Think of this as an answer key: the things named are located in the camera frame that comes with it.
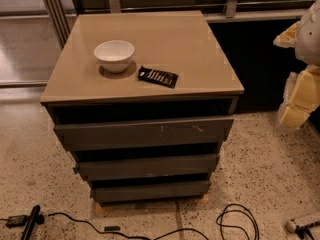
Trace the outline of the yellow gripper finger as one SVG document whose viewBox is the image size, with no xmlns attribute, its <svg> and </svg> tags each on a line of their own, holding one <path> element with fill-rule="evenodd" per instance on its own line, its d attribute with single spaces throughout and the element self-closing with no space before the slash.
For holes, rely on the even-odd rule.
<svg viewBox="0 0 320 240">
<path fill-rule="evenodd" d="M 291 72 L 279 107 L 280 125 L 299 129 L 320 106 L 320 67 L 308 65 L 300 73 Z"/>
<path fill-rule="evenodd" d="M 289 28 L 277 35 L 273 44 L 281 48 L 294 48 L 296 46 L 296 35 L 299 21 L 292 24 Z"/>
</svg>

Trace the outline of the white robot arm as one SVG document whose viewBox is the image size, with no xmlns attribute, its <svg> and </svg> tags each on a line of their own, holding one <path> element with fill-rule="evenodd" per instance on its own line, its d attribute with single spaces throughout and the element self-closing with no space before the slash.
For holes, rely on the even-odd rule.
<svg viewBox="0 0 320 240">
<path fill-rule="evenodd" d="M 296 58 L 307 64 L 300 73 L 289 74 L 278 110 L 278 123 L 298 130 L 320 106 L 320 0 L 279 34 L 273 44 L 293 48 Z"/>
</svg>

